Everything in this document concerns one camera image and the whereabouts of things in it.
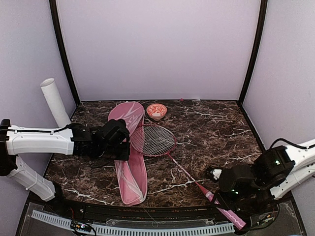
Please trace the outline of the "pink racket bag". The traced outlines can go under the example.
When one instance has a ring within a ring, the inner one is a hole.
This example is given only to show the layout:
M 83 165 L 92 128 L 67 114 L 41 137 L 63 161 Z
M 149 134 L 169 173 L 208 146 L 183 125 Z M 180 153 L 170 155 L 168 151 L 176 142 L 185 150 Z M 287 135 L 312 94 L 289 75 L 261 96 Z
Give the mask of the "pink racket bag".
M 117 105 L 109 114 L 108 120 L 123 119 L 130 135 L 144 124 L 144 107 L 138 102 L 125 102 Z M 142 154 L 130 146 L 128 161 L 115 161 L 115 169 L 122 202 L 127 206 L 142 203 L 147 196 L 148 178 Z

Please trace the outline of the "red badminton racket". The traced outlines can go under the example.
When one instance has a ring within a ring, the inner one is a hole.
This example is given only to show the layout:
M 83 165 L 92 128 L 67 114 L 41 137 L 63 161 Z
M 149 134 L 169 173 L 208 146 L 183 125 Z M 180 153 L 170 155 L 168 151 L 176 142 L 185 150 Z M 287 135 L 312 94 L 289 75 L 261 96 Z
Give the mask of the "red badminton racket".
M 210 205 L 216 208 L 223 216 L 233 223 L 236 229 L 242 230 L 246 226 L 246 222 L 243 219 L 226 206 L 222 206 L 211 191 L 200 185 L 195 178 L 171 156 L 171 152 L 177 145 L 177 140 L 170 130 L 159 125 L 144 124 L 134 130 L 129 141 L 132 147 L 144 156 L 158 157 L 167 155 L 191 179 L 191 181 L 198 186 L 201 192 L 209 200 Z

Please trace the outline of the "white shuttlecock tube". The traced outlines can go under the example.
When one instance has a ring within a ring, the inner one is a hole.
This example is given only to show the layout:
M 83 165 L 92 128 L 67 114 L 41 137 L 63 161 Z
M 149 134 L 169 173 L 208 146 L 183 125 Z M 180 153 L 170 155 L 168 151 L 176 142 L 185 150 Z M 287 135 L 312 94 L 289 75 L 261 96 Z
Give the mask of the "white shuttlecock tube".
M 71 121 L 68 114 L 66 113 L 66 109 L 55 83 L 55 79 L 45 79 L 40 84 L 40 87 L 58 127 L 62 128 L 70 124 Z

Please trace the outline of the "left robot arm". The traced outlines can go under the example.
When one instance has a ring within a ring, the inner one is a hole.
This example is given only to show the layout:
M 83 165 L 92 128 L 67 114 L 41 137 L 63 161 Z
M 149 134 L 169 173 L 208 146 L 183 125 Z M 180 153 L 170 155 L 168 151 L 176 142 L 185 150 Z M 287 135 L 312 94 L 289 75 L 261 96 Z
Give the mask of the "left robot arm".
M 59 153 L 97 159 L 108 152 L 115 160 L 127 161 L 129 137 L 122 119 L 111 119 L 104 126 L 71 123 L 57 129 L 19 127 L 4 119 L 0 124 L 0 175 L 14 179 L 43 201 L 50 202 L 58 214 L 66 214 L 69 202 L 63 199 L 61 187 L 39 175 L 19 155 Z

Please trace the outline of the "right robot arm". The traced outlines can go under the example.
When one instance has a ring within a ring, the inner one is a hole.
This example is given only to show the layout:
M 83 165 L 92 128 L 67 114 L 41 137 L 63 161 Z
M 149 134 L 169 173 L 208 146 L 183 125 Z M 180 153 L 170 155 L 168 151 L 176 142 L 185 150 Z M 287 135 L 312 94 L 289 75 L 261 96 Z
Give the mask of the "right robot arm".
M 252 164 L 213 169 L 212 178 L 218 182 L 213 203 L 223 209 L 247 214 L 271 210 L 287 192 L 315 174 L 315 141 L 271 147 Z

